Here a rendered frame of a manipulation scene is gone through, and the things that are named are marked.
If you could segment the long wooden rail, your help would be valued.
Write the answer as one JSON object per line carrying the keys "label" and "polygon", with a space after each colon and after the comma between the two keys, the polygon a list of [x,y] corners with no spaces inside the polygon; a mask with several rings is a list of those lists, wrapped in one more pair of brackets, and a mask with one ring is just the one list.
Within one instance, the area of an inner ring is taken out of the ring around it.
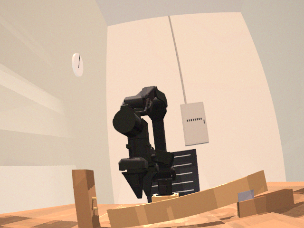
{"label": "long wooden rail", "polygon": [[264,170],[207,190],[137,206],[107,209],[111,228],[143,226],[198,215],[238,202],[238,193],[268,191]]}

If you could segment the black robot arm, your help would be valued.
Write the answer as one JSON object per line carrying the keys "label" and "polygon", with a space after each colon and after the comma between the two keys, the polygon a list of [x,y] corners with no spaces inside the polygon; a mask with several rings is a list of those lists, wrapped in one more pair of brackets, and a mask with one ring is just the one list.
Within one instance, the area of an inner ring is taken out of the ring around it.
{"label": "black robot arm", "polygon": [[167,107],[165,93],[158,90],[156,86],[144,87],[137,95],[125,97],[113,119],[115,130],[127,136],[128,141],[138,138],[149,140],[148,123],[141,116],[148,115],[152,120],[155,150],[149,144],[146,161],[149,161],[151,166],[157,164],[159,168],[158,174],[153,178],[153,182],[158,182],[156,196],[173,195],[171,181],[177,179],[176,171],[172,166],[175,155],[166,150],[163,119],[167,113]]}

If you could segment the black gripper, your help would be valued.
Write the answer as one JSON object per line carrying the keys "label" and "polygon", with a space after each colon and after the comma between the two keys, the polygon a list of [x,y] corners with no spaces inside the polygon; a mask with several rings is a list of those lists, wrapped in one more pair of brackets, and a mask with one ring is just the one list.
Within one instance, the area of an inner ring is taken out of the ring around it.
{"label": "black gripper", "polygon": [[[138,138],[128,141],[126,148],[129,152],[129,158],[122,158],[119,163],[119,171],[132,188],[135,196],[141,199],[143,191],[146,196],[150,196],[152,180],[158,174],[158,165],[151,166],[146,161],[147,147],[150,141],[148,139]],[[154,173],[153,173],[154,172]]]}

